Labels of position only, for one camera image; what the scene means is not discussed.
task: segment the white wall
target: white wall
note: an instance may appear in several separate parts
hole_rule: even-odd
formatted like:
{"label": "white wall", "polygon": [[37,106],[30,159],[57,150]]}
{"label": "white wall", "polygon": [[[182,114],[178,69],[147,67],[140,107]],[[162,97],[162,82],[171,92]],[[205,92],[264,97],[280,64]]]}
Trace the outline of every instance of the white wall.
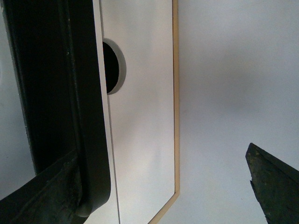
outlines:
{"label": "white wall", "polygon": [[161,224],[266,224],[250,142],[299,169],[299,2],[179,0],[181,194]]}
{"label": "white wall", "polygon": [[0,14],[0,200],[35,176],[2,13]]}

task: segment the black hole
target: black hole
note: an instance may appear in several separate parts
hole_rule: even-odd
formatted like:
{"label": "black hole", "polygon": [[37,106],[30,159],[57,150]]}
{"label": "black hole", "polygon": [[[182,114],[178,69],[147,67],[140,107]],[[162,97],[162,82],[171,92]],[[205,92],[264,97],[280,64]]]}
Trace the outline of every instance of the black hole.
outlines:
{"label": "black hole", "polygon": [[107,93],[109,93],[112,91],[112,89],[116,86],[118,82],[120,69],[114,51],[105,42],[103,42],[103,52],[104,52],[105,74],[106,74],[106,88],[107,88]]}

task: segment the white cabinet door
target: white cabinet door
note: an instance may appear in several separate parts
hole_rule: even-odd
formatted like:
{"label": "white cabinet door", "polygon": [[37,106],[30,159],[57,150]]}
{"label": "white cabinet door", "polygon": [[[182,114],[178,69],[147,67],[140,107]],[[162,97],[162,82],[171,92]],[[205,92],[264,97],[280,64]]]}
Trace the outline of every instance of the white cabinet door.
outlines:
{"label": "white cabinet door", "polygon": [[146,224],[175,193],[172,1],[102,0],[101,12],[126,66],[108,95],[120,222]]}

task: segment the white panel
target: white panel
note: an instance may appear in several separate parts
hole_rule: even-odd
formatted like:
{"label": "white panel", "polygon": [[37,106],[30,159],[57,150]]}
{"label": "white panel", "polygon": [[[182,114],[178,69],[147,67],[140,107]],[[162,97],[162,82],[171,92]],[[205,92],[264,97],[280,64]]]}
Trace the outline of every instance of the white panel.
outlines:
{"label": "white panel", "polygon": [[145,224],[174,194],[171,0],[101,1],[104,38],[127,74],[109,95],[122,224]]}
{"label": "white panel", "polygon": [[35,177],[7,33],[0,14],[0,199]]}
{"label": "white panel", "polygon": [[98,47],[98,59],[99,59],[99,70],[100,70],[100,83],[101,93],[104,109],[104,121],[107,138],[108,158],[110,166],[110,177],[111,177],[111,194],[109,200],[94,211],[85,224],[117,224],[119,223],[117,198],[116,198],[116,187],[115,187],[115,173],[114,173],[114,161],[112,152],[112,142],[110,134],[110,122],[109,122],[109,111],[108,111],[108,99],[106,91],[106,80],[105,80],[105,68],[104,68],[104,56],[103,56],[103,45],[102,45],[102,31],[101,31],[101,19],[100,19],[100,6],[99,1],[93,1],[93,11],[96,29],[96,39]]}
{"label": "white panel", "polygon": [[161,224],[266,224],[245,153],[299,169],[299,1],[179,0],[181,194]]}

